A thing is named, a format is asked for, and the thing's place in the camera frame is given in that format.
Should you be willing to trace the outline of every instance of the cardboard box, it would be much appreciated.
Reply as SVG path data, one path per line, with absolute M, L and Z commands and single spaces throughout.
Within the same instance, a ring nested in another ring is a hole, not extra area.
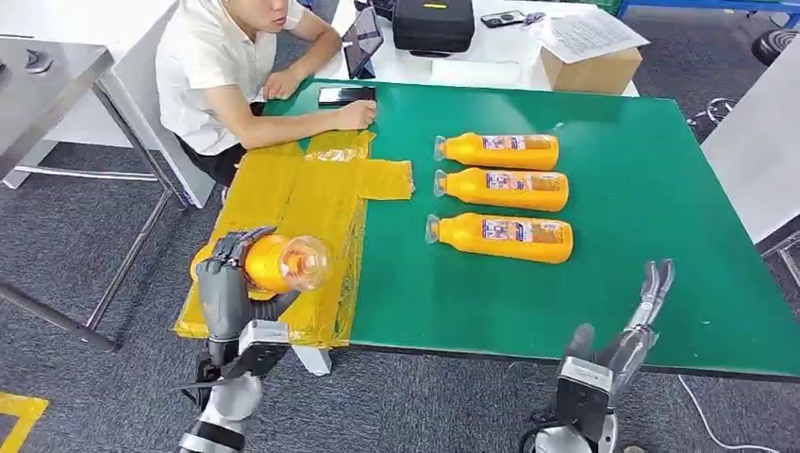
M 555 91 L 622 94 L 642 62 L 636 47 L 565 63 L 546 48 L 539 59 Z

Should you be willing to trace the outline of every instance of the bottle cap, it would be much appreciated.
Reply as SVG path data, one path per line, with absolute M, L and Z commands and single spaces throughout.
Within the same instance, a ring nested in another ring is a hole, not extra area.
M 437 243 L 439 241 L 439 217 L 428 214 L 425 222 L 425 242 Z
M 447 189 L 447 174 L 442 170 L 437 170 L 433 174 L 433 194 L 437 197 L 443 196 Z
M 444 142 L 446 141 L 447 139 L 443 136 L 436 136 L 436 140 L 433 142 L 433 160 L 439 161 L 444 159 Z
M 327 247 L 310 236 L 289 239 L 278 258 L 280 275 L 297 291 L 318 287 L 325 279 L 327 267 Z

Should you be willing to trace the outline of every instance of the yellow tape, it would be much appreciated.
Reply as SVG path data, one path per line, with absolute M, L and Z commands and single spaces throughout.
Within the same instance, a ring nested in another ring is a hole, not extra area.
M 326 132 L 300 156 L 296 143 L 248 152 L 210 241 L 227 231 L 276 225 L 286 236 L 313 236 L 328 247 L 331 274 L 300 295 L 281 316 L 292 344 L 330 347 L 348 342 L 358 293 L 366 203 L 409 199 L 410 162 L 369 159 L 370 132 Z M 194 286 L 175 322 L 181 337 L 208 336 Z
M 411 162 L 366 159 L 359 163 L 358 196 L 368 200 L 408 200 L 414 191 Z
M 0 453 L 19 451 L 33 425 L 47 408 L 47 404 L 45 399 L 0 392 L 0 413 L 17 417 L 17 423 L 0 445 Z

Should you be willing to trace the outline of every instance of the floor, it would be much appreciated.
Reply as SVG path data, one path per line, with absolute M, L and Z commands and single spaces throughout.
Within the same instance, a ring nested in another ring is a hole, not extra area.
M 330 18 L 333 4 L 322 3 Z M 741 96 L 764 70 L 749 42 L 772 26 L 720 11 L 632 8 L 625 21 L 653 44 L 643 49 L 642 94 L 673 97 L 685 113 L 719 95 Z M 281 60 L 296 54 L 281 41 Z M 141 169 L 131 153 L 62 144 L 47 164 Z M 171 390 L 191 378 L 198 342 L 170 327 L 189 288 L 187 268 L 220 206 L 172 205 L 153 231 L 100 325 L 122 349 L 98 354 L 57 329 L 0 304 L 0 390 L 48 399 L 24 452 L 173 451 L 196 415 Z M 158 199 L 147 183 L 32 176 L 0 189 L 0 276 L 85 319 Z M 787 302 L 800 294 L 768 260 Z M 527 362 L 335 351 L 334 373 L 313 377 L 288 355 L 265 381 L 248 451 L 513 451 L 525 418 L 554 390 L 555 368 Z M 689 377 L 717 435 L 729 444 L 800 448 L 800 386 Z M 710 451 L 714 444 L 676 377 L 644 373 L 620 407 L 622 445 Z M 0 417 L 0 435 L 8 430 Z

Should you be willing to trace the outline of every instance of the black shorts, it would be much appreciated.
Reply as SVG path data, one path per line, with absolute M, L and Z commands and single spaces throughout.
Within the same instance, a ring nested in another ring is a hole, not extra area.
M 264 110 L 264 103 L 254 102 L 250 104 L 250 110 L 254 115 L 260 116 L 261 112 Z M 188 143 L 184 142 L 183 139 L 178 137 L 177 134 L 175 134 L 175 136 L 180 143 L 180 147 L 183 148 L 183 152 L 186 153 L 194 166 L 199 168 L 206 175 L 211 176 L 213 180 L 223 186 L 230 187 L 230 184 L 233 182 L 233 176 L 236 175 L 236 165 L 242 159 L 244 153 L 247 152 L 240 143 L 234 144 L 215 156 L 206 156 L 205 154 L 194 151 L 194 149 L 189 146 Z

